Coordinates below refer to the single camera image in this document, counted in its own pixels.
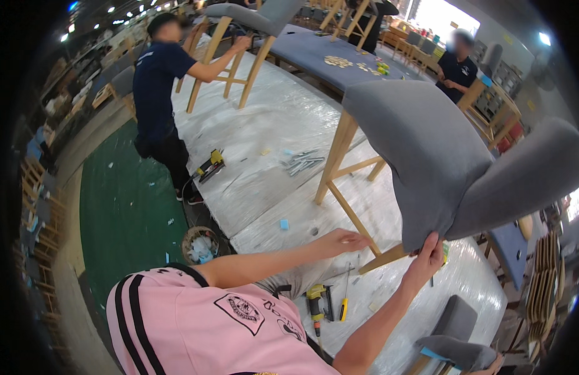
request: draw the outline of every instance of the ceiling light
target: ceiling light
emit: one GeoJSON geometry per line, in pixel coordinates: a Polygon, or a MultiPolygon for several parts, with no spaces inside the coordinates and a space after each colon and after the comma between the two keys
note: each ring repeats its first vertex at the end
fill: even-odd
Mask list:
{"type": "Polygon", "coordinates": [[[543,32],[540,33],[540,41],[543,44],[547,44],[548,46],[551,46],[550,44],[550,37],[547,36],[546,34],[544,34],[543,32]]]}

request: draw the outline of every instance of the yellow screwdriver handle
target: yellow screwdriver handle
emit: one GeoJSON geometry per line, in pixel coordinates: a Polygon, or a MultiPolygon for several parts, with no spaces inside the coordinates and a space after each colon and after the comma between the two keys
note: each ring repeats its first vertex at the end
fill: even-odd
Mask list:
{"type": "Polygon", "coordinates": [[[346,320],[346,314],[348,313],[348,298],[342,300],[342,309],[339,311],[339,320],[343,322],[346,320]]]}

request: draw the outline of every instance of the green floor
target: green floor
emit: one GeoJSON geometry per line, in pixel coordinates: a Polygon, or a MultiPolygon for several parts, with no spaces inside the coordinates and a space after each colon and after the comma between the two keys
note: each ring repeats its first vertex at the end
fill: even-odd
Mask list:
{"type": "Polygon", "coordinates": [[[125,275],[163,266],[166,253],[170,262],[183,262],[180,245],[188,229],[183,207],[175,199],[167,169],[138,156],[133,145],[136,134],[136,123],[129,121],[83,165],[79,213],[83,258],[96,308],[104,319],[108,294],[125,275]]]}

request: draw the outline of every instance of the black stripe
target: black stripe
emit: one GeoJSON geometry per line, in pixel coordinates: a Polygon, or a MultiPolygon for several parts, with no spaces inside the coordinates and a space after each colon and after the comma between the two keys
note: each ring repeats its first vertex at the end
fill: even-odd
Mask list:
{"type": "Polygon", "coordinates": [[[144,319],[142,319],[141,316],[138,287],[140,286],[142,278],[144,278],[142,275],[136,275],[129,285],[129,305],[131,306],[131,316],[134,319],[134,326],[136,327],[138,340],[140,341],[142,348],[144,348],[144,353],[146,353],[148,361],[150,361],[152,368],[154,368],[154,372],[156,375],[165,375],[165,370],[162,368],[161,362],[158,360],[154,348],[152,348],[152,345],[148,340],[148,335],[146,334],[146,329],[144,327],[144,319]]]}
{"type": "Polygon", "coordinates": [[[189,274],[203,288],[209,286],[209,283],[207,283],[206,280],[204,280],[204,277],[200,275],[200,272],[196,271],[194,268],[182,265],[181,263],[169,263],[166,266],[176,268],[180,271],[183,271],[186,274],[189,274]]]}
{"type": "Polygon", "coordinates": [[[127,281],[132,275],[126,276],[123,280],[119,282],[117,285],[117,290],[114,292],[114,306],[117,312],[117,320],[119,321],[119,331],[121,332],[121,338],[123,339],[123,343],[129,352],[129,356],[136,364],[136,368],[141,375],[148,375],[148,371],[146,370],[144,363],[141,361],[140,355],[134,345],[133,341],[131,341],[131,336],[129,335],[129,330],[127,329],[127,323],[125,322],[125,315],[123,314],[123,300],[121,298],[121,293],[123,291],[123,285],[125,281],[127,281]]]}

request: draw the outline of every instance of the pink t-shirt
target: pink t-shirt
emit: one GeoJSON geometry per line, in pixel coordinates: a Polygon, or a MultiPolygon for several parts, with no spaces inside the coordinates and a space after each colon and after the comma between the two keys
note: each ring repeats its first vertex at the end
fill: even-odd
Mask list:
{"type": "Polygon", "coordinates": [[[127,276],[106,317],[127,375],[339,374],[306,343],[288,298],[253,284],[210,287],[188,266],[127,276]]]}

